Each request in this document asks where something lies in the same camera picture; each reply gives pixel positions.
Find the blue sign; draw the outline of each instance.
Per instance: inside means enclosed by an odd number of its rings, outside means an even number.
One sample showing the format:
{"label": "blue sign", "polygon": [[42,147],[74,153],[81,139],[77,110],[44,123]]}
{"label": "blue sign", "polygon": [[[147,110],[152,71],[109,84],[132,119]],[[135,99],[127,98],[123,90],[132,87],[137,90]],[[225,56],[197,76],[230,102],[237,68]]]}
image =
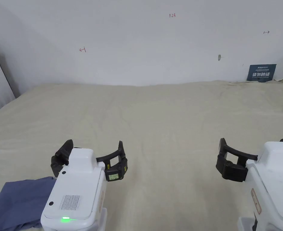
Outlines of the blue sign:
{"label": "blue sign", "polygon": [[267,82],[273,80],[276,64],[250,65],[247,81]]}

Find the speaker grille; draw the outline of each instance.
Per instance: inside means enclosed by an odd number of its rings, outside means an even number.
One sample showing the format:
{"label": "speaker grille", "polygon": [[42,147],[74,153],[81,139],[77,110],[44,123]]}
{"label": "speaker grille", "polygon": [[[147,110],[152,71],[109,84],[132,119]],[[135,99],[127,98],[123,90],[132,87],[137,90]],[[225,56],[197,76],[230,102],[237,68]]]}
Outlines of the speaker grille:
{"label": "speaker grille", "polygon": [[78,210],[81,198],[80,195],[64,195],[59,210]]}

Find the bed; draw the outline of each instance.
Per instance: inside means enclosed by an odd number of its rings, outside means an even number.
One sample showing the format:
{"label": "bed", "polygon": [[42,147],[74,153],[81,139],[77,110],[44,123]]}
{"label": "bed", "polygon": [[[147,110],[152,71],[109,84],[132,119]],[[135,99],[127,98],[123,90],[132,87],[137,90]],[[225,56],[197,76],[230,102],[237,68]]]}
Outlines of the bed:
{"label": "bed", "polygon": [[52,176],[67,139],[96,156],[122,140],[129,169],[107,184],[107,231],[234,231],[253,201],[215,168],[222,137],[251,154],[283,138],[283,82],[41,85],[0,110],[0,190]]}

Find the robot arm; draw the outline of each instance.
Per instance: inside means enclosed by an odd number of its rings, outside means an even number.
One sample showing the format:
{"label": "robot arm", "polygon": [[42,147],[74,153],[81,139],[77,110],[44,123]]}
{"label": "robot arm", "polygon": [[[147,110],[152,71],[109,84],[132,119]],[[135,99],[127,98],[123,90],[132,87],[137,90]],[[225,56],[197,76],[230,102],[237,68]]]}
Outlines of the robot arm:
{"label": "robot arm", "polygon": [[[73,140],[67,140],[62,147],[51,158],[51,168],[55,177],[59,176],[63,165],[69,164],[69,155],[73,150]],[[110,160],[117,157],[119,162],[111,166]],[[105,176],[107,181],[122,180],[126,171],[128,170],[128,160],[125,157],[123,142],[119,141],[118,150],[112,154],[97,157],[96,162],[103,162],[105,164]]]}
{"label": "robot arm", "polygon": [[[123,143],[110,155],[95,158],[93,150],[73,148],[67,140],[51,158],[57,180],[41,215],[45,231],[104,231],[107,181],[122,180],[128,170]],[[110,160],[118,156],[118,163]]]}
{"label": "robot arm", "polygon": [[[227,153],[238,156],[236,164]],[[266,142],[260,155],[235,150],[220,139],[216,168],[224,179],[245,181],[254,217],[240,217],[239,231],[283,231],[283,139]]]}

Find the blue cloth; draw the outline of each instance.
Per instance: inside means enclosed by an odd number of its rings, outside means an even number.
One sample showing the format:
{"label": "blue cloth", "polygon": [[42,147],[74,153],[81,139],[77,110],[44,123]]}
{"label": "blue cloth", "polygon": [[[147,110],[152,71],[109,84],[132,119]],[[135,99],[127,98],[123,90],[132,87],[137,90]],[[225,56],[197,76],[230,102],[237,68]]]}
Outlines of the blue cloth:
{"label": "blue cloth", "polygon": [[56,179],[6,182],[0,192],[0,231],[41,228],[41,214]]}

